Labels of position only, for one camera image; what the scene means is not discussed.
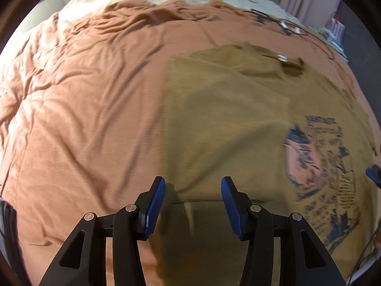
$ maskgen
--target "t-shirt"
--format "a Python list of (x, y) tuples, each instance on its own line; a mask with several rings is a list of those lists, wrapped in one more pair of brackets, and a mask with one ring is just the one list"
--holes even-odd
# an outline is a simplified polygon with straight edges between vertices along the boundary
[[(249, 43), (172, 58), (163, 101), (165, 206), (152, 246), (166, 285), (239, 285), (247, 253), (221, 179), (269, 212), (300, 212), (346, 278), (373, 230), (368, 118), (302, 59)], [(273, 285), (279, 284), (275, 240)]]

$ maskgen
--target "graphic print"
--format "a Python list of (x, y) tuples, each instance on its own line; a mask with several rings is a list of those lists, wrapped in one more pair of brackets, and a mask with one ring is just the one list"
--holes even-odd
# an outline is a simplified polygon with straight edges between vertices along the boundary
[(356, 184), (342, 128), (334, 118), (307, 116), (286, 141), (286, 170), (303, 215), (332, 253), (359, 224)]

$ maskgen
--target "black cable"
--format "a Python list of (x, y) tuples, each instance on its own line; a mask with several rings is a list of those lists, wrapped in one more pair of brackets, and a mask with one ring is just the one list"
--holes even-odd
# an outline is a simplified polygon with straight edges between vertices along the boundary
[(351, 274), (351, 277), (350, 277), (349, 280), (348, 280), (348, 284), (347, 284), (347, 286), (349, 286), (349, 285), (351, 284), (351, 280), (352, 280), (353, 274), (355, 274), (356, 268), (357, 268), (357, 266), (360, 264), (361, 259), (362, 259), (362, 256), (364, 255), (365, 251), (367, 250), (369, 244), (372, 242), (372, 240), (373, 240), (373, 238), (375, 237), (377, 231), (380, 230), (380, 227), (381, 227), (381, 223), (378, 225), (376, 231), (373, 233), (373, 235), (371, 236), (369, 242), (367, 243), (367, 245), (365, 246), (363, 252), (361, 253), (361, 255), (360, 255), (360, 257), (359, 257), (359, 260), (357, 261), (355, 267), (354, 267), (353, 270), (352, 270), (352, 274)]
[[(274, 23), (278, 24), (279, 27), (283, 30), (283, 32), (285, 32), (287, 35), (293, 35), (293, 34), (298, 35), (299, 37), (301, 37), (302, 39), (304, 39), (306, 42), (309, 42), (309, 43), (314, 44), (314, 45), (315, 45), (316, 47), (318, 47), (321, 51), (323, 51), (323, 52), (326, 54), (326, 56), (327, 56), (327, 58), (328, 58), (329, 60), (333, 60), (333, 61), (336, 60), (336, 59), (335, 59), (335, 55), (334, 55), (333, 51), (331, 50), (331, 47), (330, 47), (325, 41), (323, 41), (321, 38), (319, 38), (317, 35), (311, 33), (310, 31), (308, 31), (308, 30), (302, 28), (301, 26), (299, 26), (299, 25), (297, 25), (297, 24), (294, 24), (293, 22), (291, 22), (291, 21), (289, 21), (289, 20), (287, 20), (287, 19), (279, 20), (279, 19), (277, 19), (277, 18), (274, 18), (274, 17), (269, 16), (269, 15), (266, 14), (266, 13), (260, 12), (260, 11), (258, 11), (258, 10), (251, 9), (251, 10), (246, 10), (245, 12), (248, 12), (248, 13), (251, 13), (251, 14), (254, 14), (254, 15), (257, 15), (257, 20), (258, 20), (260, 23), (262, 23), (262, 24), (264, 24), (264, 21), (265, 21), (265, 20), (267, 20), (267, 21), (269, 21), (269, 22), (274, 22)], [(302, 30), (305, 34), (296, 33), (295, 31), (291, 30), (291, 29), (288, 28), (288, 27), (285, 28), (284, 26), (282, 26), (282, 22), (287, 23), (289, 26), (293, 26), (294, 28), (299, 28), (299, 29)], [(328, 49), (329, 54), (328, 54), (323, 48), (321, 48), (317, 43), (315, 43), (315, 42), (313, 42), (313, 41), (311, 41), (311, 40), (309, 40), (309, 39), (304, 38), (304, 36), (312, 36), (312, 37), (318, 39), (318, 40), (319, 40), (320, 42), (322, 42), (322, 43), (325, 45), (325, 47)]]

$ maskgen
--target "blue gripper pad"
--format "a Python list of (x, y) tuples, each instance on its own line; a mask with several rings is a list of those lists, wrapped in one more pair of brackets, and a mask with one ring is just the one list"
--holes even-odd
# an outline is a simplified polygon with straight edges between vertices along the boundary
[(381, 179), (374, 175), (374, 173), (372, 172), (372, 168), (367, 168), (365, 174), (372, 181), (374, 181), (379, 188), (381, 188)]
[(243, 237), (241, 214), (232, 195), (232, 190), (225, 178), (221, 181), (221, 194), (233, 233), (241, 239)]
[(151, 234), (155, 231), (155, 226), (157, 219), (159, 217), (161, 205), (163, 204), (165, 196), (165, 180), (161, 178), (155, 193), (152, 197), (151, 203), (147, 210), (147, 215), (145, 217), (145, 228), (143, 235), (148, 239)]

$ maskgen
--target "wrinkled sheet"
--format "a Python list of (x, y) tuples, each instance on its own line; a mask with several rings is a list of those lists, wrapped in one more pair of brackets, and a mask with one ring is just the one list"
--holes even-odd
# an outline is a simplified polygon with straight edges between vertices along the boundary
[[(0, 186), (17, 210), (33, 285), (85, 213), (115, 213), (161, 175), (168, 59), (239, 41), (303, 57), (350, 91), (370, 115), (380, 147), (376, 119), (348, 65), (313, 37), (287, 36), (220, 0), (125, 0), (73, 22), (55, 14), (0, 71)], [(140, 254), (147, 285), (162, 285), (148, 242), (140, 244)], [(109, 282), (110, 262), (108, 251)]]

